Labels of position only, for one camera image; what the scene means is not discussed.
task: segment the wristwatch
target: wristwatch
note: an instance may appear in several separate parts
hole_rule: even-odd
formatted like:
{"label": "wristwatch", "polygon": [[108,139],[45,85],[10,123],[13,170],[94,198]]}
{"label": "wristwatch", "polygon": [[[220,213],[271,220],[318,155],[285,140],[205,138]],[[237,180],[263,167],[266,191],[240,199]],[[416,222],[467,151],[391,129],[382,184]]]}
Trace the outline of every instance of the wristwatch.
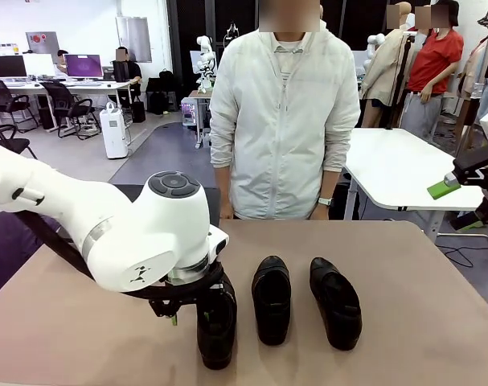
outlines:
{"label": "wristwatch", "polygon": [[327,207],[331,206],[331,201],[333,201],[333,199],[323,199],[322,197],[318,199],[318,203],[326,205]]}

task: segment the black leather shoe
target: black leather shoe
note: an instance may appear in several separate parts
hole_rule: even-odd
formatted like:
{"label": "black leather shoe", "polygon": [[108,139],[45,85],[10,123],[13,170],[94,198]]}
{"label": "black leather shoe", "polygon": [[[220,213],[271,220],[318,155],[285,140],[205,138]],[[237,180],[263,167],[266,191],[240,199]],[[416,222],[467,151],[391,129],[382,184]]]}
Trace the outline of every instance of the black leather shoe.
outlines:
{"label": "black leather shoe", "polygon": [[235,290],[225,274],[221,286],[210,289],[197,302],[197,345],[204,365],[211,370],[230,364],[235,342]]}
{"label": "black leather shoe", "polygon": [[310,288],[317,299],[327,338],[339,350],[352,350],[362,332],[362,311],[352,284],[328,260],[310,266]]}
{"label": "black leather shoe", "polygon": [[285,262],[276,256],[263,260],[252,280],[252,300],[261,342],[278,346],[290,324],[290,278]]}

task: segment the red shirt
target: red shirt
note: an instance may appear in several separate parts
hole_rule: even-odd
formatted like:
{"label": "red shirt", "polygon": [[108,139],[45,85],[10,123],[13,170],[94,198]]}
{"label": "red shirt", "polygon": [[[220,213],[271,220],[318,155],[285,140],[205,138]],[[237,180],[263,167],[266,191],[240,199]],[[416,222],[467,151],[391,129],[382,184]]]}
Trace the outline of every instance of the red shirt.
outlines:
{"label": "red shirt", "polygon": [[[442,40],[437,40],[438,34],[433,32],[426,44],[415,58],[408,89],[419,92],[444,71],[451,63],[459,62],[463,52],[463,38],[455,30],[449,31]],[[443,94],[447,91],[449,78],[433,86],[433,94]]]}

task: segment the beige tabletop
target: beige tabletop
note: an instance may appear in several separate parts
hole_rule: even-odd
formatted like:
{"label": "beige tabletop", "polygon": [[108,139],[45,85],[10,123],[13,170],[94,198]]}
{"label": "beige tabletop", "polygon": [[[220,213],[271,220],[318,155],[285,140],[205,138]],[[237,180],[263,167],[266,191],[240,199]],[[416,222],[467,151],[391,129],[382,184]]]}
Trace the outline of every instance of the beige tabletop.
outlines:
{"label": "beige tabletop", "polygon": [[[229,221],[223,265],[238,301],[231,365],[213,372],[196,347],[195,308],[178,326],[146,301],[107,292],[41,248],[0,292],[0,382],[190,386],[488,385],[488,305],[413,224]],[[251,282],[277,254],[293,287],[287,342],[256,335]],[[363,333],[350,352],[326,340],[309,286],[313,257],[354,284]]]}
{"label": "beige tabletop", "polygon": [[211,98],[211,91],[206,91],[205,93],[199,92],[198,90],[194,90],[188,96],[189,98],[195,99],[210,99]]}

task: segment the white robot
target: white robot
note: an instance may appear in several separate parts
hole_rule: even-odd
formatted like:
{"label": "white robot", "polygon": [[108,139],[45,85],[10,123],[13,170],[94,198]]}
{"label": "white robot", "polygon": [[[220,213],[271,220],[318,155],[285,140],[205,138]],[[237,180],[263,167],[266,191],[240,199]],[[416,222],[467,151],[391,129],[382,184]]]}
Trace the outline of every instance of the white robot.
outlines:
{"label": "white robot", "polygon": [[201,46],[201,59],[197,62],[197,68],[201,72],[199,83],[199,92],[205,94],[213,89],[212,77],[215,75],[215,53],[211,49],[211,39],[207,36],[199,36],[197,44]]}
{"label": "white robot", "polygon": [[367,42],[369,43],[367,46],[367,57],[369,59],[365,60],[365,62],[363,63],[363,68],[365,68],[365,71],[367,71],[371,66],[372,58],[374,57],[374,54],[379,48],[379,46],[385,43],[385,35],[383,34],[371,35],[369,36]]}
{"label": "white robot", "polygon": [[150,177],[131,201],[108,183],[62,175],[0,146],[0,209],[56,219],[96,283],[122,293],[203,279],[228,235],[210,225],[203,187],[178,172]]}

